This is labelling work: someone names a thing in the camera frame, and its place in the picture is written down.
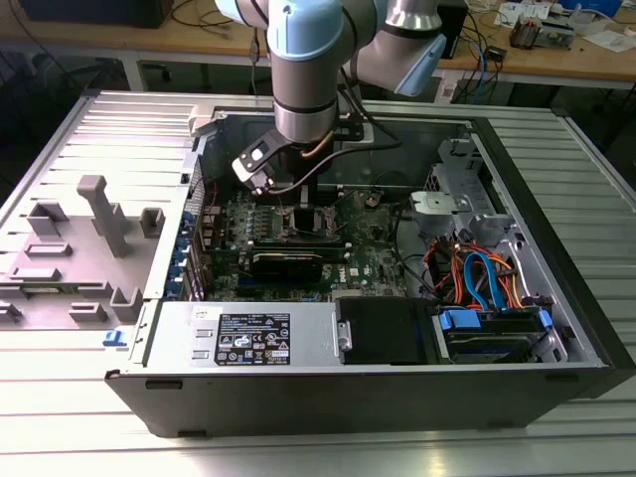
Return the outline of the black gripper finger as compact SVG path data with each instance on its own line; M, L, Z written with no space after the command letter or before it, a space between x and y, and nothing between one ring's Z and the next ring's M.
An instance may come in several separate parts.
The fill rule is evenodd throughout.
M296 204L296 228L302 233L316 233L321 227L320 210L316 204L316 188L302 186Z

